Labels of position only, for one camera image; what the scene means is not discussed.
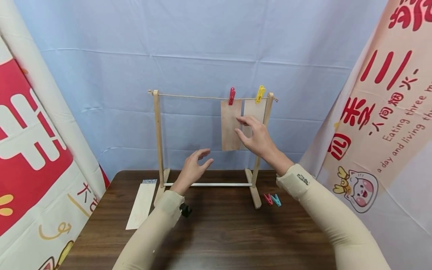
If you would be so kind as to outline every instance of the beige sleeve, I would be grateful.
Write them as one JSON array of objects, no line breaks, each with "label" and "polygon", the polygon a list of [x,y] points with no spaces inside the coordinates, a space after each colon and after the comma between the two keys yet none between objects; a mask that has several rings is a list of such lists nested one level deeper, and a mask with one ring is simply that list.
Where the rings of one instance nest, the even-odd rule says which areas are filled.
[{"label": "beige sleeve", "polygon": [[390,269],[362,221],[300,165],[292,166],[276,183],[300,202],[329,238],[338,270]]},{"label": "beige sleeve", "polygon": [[157,249],[180,218],[184,197],[165,191],[157,206],[129,239],[113,270],[147,270],[151,268]]}]

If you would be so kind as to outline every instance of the yellow clothespin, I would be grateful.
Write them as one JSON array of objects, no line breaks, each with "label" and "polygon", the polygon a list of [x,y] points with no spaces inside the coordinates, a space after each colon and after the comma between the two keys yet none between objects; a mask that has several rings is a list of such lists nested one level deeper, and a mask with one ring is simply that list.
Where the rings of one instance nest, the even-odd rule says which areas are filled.
[{"label": "yellow clothespin", "polygon": [[261,85],[260,88],[258,89],[257,97],[255,98],[255,103],[256,104],[260,103],[260,101],[263,98],[265,92],[266,92],[266,89],[264,88],[263,85]]}]

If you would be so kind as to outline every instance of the dark brown table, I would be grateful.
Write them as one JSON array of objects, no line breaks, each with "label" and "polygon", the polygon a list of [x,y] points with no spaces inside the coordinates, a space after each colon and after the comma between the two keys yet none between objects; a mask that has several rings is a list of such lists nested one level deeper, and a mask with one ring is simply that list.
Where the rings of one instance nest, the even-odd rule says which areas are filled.
[{"label": "dark brown table", "polygon": [[[171,172],[173,181],[178,172]],[[110,270],[134,233],[126,231],[143,179],[156,171],[122,171],[101,199],[60,270]],[[202,182],[246,182],[244,171],[208,171]],[[255,210],[246,187],[192,187],[181,217],[159,250],[152,269],[306,270],[335,269],[328,240],[301,205],[275,184],[273,171],[260,171],[260,194],[277,193],[282,207],[263,199]]]}]

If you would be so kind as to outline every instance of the wooden drying rack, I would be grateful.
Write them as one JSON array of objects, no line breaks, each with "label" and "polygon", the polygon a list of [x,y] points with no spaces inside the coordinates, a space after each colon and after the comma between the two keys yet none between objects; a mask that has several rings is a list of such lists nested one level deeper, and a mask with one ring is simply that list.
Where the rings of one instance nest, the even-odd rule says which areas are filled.
[{"label": "wooden drying rack", "polygon": [[[153,95],[153,103],[155,107],[155,123],[156,123],[156,142],[157,142],[157,150],[158,150],[158,163],[159,163],[159,185],[157,187],[156,197],[154,202],[162,196],[165,191],[165,187],[172,186],[173,183],[166,183],[165,181],[168,179],[170,170],[169,168],[164,169],[163,166],[163,154],[162,154],[162,128],[161,128],[161,111],[160,111],[160,103],[159,96],[175,96],[175,97],[184,97],[184,98],[205,98],[205,99],[222,99],[228,100],[228,98],[211,98],[211,97],[196,97],[196,96],[185,96],[185,95],[167,95],[160,94],[159,90],[149,90],[149,94]],[[237,98],[237,99],[254,99],[254,98]],[[263,124],[265,126],[268,125],[270,112],[273,104],[273,100],[277,102],[277,99],[274,97],[273,93],[270,92],[267,94],[267,97],[262,98],[266,100],[266,108],[264,111],[264,120]],[[261,207],[261,198],[258,193],[258,189],[256,186],[258,171],[260,167],[261,158],[256,156],[255,165],[253,172],[245,168],[247,183],[194,183],[192,187],[249,187],[251,192],[252,200],[254,202],[255,209],[259,209]]]}]

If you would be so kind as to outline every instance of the pink clothespin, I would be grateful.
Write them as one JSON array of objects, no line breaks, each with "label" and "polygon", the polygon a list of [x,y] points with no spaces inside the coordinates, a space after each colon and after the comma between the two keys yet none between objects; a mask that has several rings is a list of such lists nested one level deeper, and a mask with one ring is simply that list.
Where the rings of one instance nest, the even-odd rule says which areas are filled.
[{"label": "pink clothespin", "polygon": [[235,96],[235,89],[234,89],[234,87],[231,87],[231,91],[229,92],[228,105],[232,105],[232,103],[234,101],[234,96]]},{"label": "pink clothespin", "polygon": [[273,200],[271,199],[271,195],[270,193],[268,195],[266,195],[265,193],[263,194],[264,198],[266,199],[267,203],[272,206],[273,205]]}]

